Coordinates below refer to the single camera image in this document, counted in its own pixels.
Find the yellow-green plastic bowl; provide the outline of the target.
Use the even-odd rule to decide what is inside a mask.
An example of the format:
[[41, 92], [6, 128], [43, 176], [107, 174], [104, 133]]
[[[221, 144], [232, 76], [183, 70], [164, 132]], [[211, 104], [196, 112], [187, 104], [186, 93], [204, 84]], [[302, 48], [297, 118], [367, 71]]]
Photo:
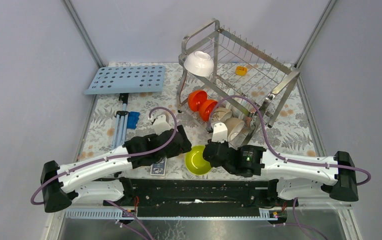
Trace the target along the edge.
[[185, 167], [194, 175], [205, 175], [212, 169], [211, 164], [203, 158], [204, 145], [196, 145], [184, 157]]

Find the white plastic bowl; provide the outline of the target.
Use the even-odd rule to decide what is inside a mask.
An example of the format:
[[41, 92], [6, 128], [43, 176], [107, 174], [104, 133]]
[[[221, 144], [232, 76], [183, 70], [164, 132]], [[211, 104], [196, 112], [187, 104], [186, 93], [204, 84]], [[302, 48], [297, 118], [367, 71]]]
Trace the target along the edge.
[[199, 77], [209, 77], [214, 71], [214, 60], [203, 51], [192, 52], [183, 65], [187, 71]]

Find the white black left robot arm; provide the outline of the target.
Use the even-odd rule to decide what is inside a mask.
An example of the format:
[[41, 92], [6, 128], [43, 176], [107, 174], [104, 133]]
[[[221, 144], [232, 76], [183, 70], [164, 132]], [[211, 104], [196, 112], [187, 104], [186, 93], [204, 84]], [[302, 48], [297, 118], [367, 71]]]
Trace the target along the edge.
[[46, 213], [54, 213], [73, 203], [102, 203], [105, 200], [127, 206], [134, 200], [134, 192], [122, 183], [97, 183], [100, 178], [144, 166], [163, 159], [188, 153], [192, 149], [182, 125], [161, 134], [134, 136], [123, 145], [88, 160], [59, 165], [54, 160], [43, 165], [38, 190], [30, 202], [38, 205], [35, 197], [42, 193]]

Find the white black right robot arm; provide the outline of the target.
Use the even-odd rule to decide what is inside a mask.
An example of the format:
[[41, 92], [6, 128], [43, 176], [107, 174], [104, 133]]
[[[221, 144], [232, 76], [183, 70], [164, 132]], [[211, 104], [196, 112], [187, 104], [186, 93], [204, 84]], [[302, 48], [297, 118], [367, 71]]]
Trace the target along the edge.
[[345, 151], [334, 156], [309, 157], [273, 154], [262, 146], [234, 149], [227, 142], [210, 142], [202, 156], [212, 167], [223, 167], [229, 174], [245, 178], [262, 176], [277, 182], [265, 193], [272, 206], [284, 200], [324, 195], [341, 202], [359, 200], [355, 164]]

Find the stainless steel dish rack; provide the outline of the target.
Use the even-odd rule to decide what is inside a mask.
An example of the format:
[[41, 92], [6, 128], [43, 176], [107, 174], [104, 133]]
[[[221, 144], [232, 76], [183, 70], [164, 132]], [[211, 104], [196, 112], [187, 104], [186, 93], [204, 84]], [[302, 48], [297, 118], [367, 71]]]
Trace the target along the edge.
[[[214, 70], [209, 77], [182, 71], [176, 92], [180, 112], [205, 128], [207, 123], [188, 106], [188, 95], [203, 90], [209, 99], [221, 101], [233, 117], [244, 121], [241, 132], [230, 141], [233, 147], [261, 142], [261, 125], [275, 147], [297, 149], [306, 144], [309, 134], [304, 129], [304, 115], [296, 107], [297, 68], [260, 50], [214, 18], [184, 36], [179, 64], [184, 66], [187, 56], [195, 51], [209, 54]], [[235, 74], [237, 66], [247, 68], [245, 76]]]

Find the blue playing card deck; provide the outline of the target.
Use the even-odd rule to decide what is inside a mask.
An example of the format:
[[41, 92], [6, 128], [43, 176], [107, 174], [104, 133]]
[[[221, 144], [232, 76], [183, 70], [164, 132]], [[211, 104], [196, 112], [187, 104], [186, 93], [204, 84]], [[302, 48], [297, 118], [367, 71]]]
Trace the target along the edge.
[[153, 163], [150, 169], [151, 176], [165, 176], [166, 175], [166, 158], [163, 158], [159, 162]]

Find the patterned beige ceramic bowl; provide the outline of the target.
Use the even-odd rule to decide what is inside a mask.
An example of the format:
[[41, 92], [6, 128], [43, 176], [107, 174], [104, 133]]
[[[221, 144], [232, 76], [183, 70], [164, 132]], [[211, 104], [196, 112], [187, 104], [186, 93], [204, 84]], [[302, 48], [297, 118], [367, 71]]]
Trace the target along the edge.
[[211, 117], [211, 128], [214, 129], [215, 125], [218, 123], [222, 123], [225, 125], [227, 119], [232, 117], [232, 111], [225, 107], [218, 107], [212, 111]]

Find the orange bowl front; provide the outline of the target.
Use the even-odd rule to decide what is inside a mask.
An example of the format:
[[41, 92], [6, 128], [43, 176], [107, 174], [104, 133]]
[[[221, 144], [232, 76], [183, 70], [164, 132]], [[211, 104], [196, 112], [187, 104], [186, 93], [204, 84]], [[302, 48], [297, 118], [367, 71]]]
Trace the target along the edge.
[[215, 106], [217, 105], [217, 101], [213, 99], [207, 99], [204, 101], [198, 108], [198, 113], [200, 118], [204, 121], [207, 122], [209, 120], [209, 116]]

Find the orange bowl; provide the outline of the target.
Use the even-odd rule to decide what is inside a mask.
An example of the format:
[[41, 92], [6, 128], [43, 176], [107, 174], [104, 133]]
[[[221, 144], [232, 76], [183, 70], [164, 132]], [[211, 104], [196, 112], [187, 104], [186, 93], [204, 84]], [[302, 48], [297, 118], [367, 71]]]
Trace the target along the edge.
[[209, 120], [209, 116], [215, 106], [217, 105], [217, 101], [213, 99], [207, 99], [204, 101], [198, 108], [198, 113], [200, 118], [204, 121], [207, 122]]
[[208, 95], [204, 90], [196, 90], [190, 93], [187, 97], [188, 107], [193, 111], [197, 112], [202, 103], [208, 99]]

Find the orange bowl rear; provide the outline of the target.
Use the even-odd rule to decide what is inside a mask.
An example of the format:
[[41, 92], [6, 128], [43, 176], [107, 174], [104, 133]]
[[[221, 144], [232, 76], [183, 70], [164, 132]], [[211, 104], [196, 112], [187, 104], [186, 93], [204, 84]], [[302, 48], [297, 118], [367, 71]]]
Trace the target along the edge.
[[187, 97], [188, 107], [193, 111], [197, 112], [202, 103], [208, 99], [208, 95], [204, 90], [196, 90], [190, 93]]

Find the light blue folded tripod stand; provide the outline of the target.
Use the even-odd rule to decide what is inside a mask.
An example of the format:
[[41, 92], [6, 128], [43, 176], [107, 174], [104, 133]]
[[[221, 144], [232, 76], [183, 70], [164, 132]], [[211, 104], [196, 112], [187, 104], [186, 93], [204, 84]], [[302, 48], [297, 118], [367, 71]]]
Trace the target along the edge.
[[114, 124], [114, 135], [112, 139], [112, 149], [116, 149], [122, 146], [126, 140], [127, 123], [129, 112], [127, 111], [128, 106], [128, 93], [120, 93], [118, 100], [121, 102], [121, 110], [117, 111], [115, 114], [115, 124]]

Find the light blue perforated tray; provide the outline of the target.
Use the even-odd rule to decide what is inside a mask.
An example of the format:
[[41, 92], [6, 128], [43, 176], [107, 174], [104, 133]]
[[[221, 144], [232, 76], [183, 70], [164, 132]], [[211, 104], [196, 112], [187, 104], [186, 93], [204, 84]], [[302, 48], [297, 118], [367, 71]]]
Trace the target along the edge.
[[166, 67], [163, 65], [101, 67], [85, 95], [161, 92]]

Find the small yellow cup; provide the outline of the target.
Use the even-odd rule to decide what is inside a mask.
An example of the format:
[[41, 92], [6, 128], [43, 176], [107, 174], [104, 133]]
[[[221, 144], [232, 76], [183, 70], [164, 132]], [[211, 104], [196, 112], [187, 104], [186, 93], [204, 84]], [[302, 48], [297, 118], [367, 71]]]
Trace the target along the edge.
[[244, 66], [237, 66], [235, 69], [235, 74], [238, 76], [245, 76], [248, 72], [248, 69]]

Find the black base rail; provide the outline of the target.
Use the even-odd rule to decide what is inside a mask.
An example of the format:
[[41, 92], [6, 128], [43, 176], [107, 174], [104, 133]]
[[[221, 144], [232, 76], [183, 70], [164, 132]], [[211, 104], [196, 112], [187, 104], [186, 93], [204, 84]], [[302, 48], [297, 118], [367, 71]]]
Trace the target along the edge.
[[138, 217], [255, 217], [259, 209], [293, 206], [278, 197], [276, 181], [172, 180], [121, 177], [130, 191], [114, 204]]

